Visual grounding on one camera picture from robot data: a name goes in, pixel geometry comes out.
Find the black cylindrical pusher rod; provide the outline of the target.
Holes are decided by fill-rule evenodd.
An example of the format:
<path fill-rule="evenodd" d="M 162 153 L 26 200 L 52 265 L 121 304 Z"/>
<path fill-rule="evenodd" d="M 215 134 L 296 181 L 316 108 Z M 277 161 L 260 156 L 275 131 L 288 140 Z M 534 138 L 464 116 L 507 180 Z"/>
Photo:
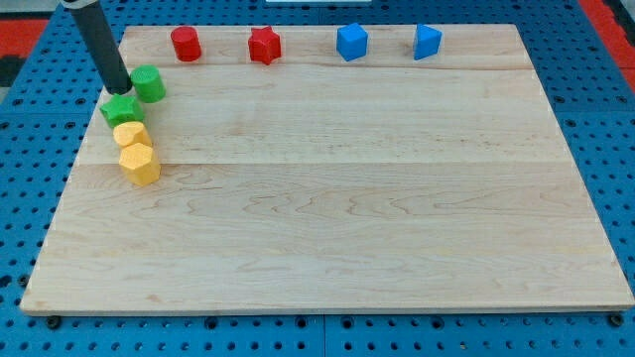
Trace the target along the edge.
<path fill-rule="evenodd" d="M 106 91 L 125 94 L 132 87 L 128 70 L 98 0 L 62 0 L 93 59 Z"/>

